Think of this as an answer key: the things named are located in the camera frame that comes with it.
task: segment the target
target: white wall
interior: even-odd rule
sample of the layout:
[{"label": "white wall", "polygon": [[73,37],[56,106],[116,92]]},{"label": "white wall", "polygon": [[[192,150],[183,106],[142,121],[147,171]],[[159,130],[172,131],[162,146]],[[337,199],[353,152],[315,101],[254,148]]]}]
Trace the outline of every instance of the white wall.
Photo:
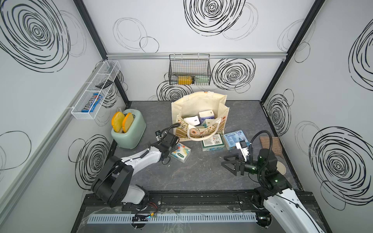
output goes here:
[{"label": "white wall", "polygon": [[[108,53],[287,51],[313,2],[109,0],[102,4],[99,0],[84,1]],[[191,4],[208,7],[198,11],[190,9]],[[230,68],[222,76],[214,70],[219,60],[210,60],[213,77],[210,86],[174,85],[170,89],[183,94],[214,90],[227,94],[228,100],[259,100],[281,62],[280,59],[232,60],[222,62]],[[255,69],[247,65],[251,62],[255,63]],[[165,81],[168,60],[123,60],[121,66],[130,100],[158,100],[157,87]],[[255,70],[252,79],[242,72],[245,66],[251,72]]]},{"label": "white wall", "polygon": [[[16,56],[17,51],[7,42],[6,33],[0,33],[0,200],[29,160],[28,155],[32,156],[62,112],[70,107],[69,103],[84,85],[96,63],[101,60],[73,1],[45,2],[50,9],[54,9],[49,14],[59,20],[59,25],[65,30],[58,34],[66,39],[64,42],[60,40],[58,52],[55,44],[58,43],[56,28],[46,30],[51,33],[51,40],[56,39],[54,43],[47,44],[48,48],[38,44],[42,49],[33,50],[33,53],[39,57],[28,55],[29,59],[23,60],[12,58],[11,55]],[[4,11],[13,4],[25,3],[30,7],[20,6],[22,12],[46,14],[45,8],[38,8],[31,1],[6,3],[10,5],[5,5],[2,8]],[[9,23],[0,21],[2,30],[6,25]],[[31,28],[35,40],[37,36],[42,38],[42,27]],[[31,61],[40,61],[40,56],[54,54],[57,54],[57,61],[51,59],[45,64],[31,65]],[[116,88],[113,88],[105,99],[105,107],[100,108],[95,120],[73,119],[70,122],[0,232],[71,231],[84,198],[84,189],[90,189],[95,172],[103,166],[113,140],[110,135],[110,119],[116,112],[116,107],[124,107]],[[81,176],[80,171],[85,168],[90,172]]]},{"label": "white wall", "polygon": [[338,233],[373,226],[371,9],[369,0],[326,1],[309,47],[265,104],[301,183]]}]

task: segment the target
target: brown cushion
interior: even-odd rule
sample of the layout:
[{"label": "brown cushion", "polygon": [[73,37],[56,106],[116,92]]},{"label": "brown cushion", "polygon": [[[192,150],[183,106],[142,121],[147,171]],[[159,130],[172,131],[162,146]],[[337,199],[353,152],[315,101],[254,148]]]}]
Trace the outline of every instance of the brown cushion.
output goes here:
[{"label": "brown cushion", "polygon": [[[262,148],[264,149],[269,148],[269,137],[264,137],[264,136],[260,137],[260,142],[261,142]],[[281,147],[280,139],[278,137],[272,138],[272,151],[275,155],[284,158],[282,154],[282,147]]]}]

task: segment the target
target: white wire basket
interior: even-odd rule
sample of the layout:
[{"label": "white wire basket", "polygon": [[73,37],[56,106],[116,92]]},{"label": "white wire basket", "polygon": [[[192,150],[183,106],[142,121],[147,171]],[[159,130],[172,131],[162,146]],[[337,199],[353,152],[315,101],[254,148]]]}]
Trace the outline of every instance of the white wire basket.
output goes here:
[{"label": "white wire basket", "polygon": [[[97,73],[95,74],[92,81],[88,84],[88,87],[85,89],[83,95],[80,97],[80,99],[71,111],[71,114],[78,120],[95,119],[98,111],[100,110],[102,102],[106,98],[107,93],[110,91],[111,88],[113,88],[113,85],[115,85],[114,83],[112,83],[109,87],[104,88],[105,84],[108,81],[114,82],[114,79],[116,78],[120,69],[119,62],[104,61],[100,63],[99,66],[101,67],[99,69],[95,69],[97,70]],[[102,88],[96,87],[102,83],[104,83]],[[91,104],[87,108],[86,106],[88,102],[92,101],[98,101],[98,103],[96,105]]]}]

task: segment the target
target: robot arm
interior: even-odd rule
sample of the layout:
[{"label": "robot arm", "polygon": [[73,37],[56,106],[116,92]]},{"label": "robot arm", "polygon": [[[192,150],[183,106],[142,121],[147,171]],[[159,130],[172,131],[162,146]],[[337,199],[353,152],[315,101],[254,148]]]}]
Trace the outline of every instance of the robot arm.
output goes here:
[{"label": "robot arm", "polygon": [[[169,158],[170,152],[176,150],[179,138],[168,131],[179,125],[169,127],[165,136],[146,150],[128,157],[110,157],[93,182],[91,190],[110,207],[121,202],[139,204],[145,196],[145,191],[139,186],[130,185],[132,176],[153,163]],[[162,132],[158,131],[156,135],[161,136]]]},{"label": "robot arm", "polygon": [[[271,142],[270,133],[266,133]],[[323,233],[299,201],[290,183],[277,171],[277,158],[271,149],[261,149],[257,161],[253,161],[253,149],[247,148],[245,141],[236,143],[236,147],[242,152],[244,160],[239,159],[238,154],[224,156],[226,161],[222,162],[222,166],[236,176],[238,172],[241,175],[245,172],[258,175],[261,186],[254,189],[254,205],[266,208],[287,233]],[[234,168],[228,167],[228,164],[234,165]]]}]

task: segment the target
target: mint green toaster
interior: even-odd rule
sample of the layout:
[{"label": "mint green toaster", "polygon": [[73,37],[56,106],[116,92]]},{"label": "mint green toaster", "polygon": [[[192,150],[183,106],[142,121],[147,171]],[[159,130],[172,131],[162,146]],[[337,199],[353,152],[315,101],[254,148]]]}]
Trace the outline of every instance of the mint green toaster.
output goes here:
[{"label": "mint green toaster", "polygon": [[134,116],[132,125],[126,133],[117,133],[112,129],[112,137],[117,142],[118,146],[126,149],[133,149],[139,144],[144,134],[146,123],[139,110],[129,108],[123,111],[124,115],[127,115],[127,113],[132,113]]}]

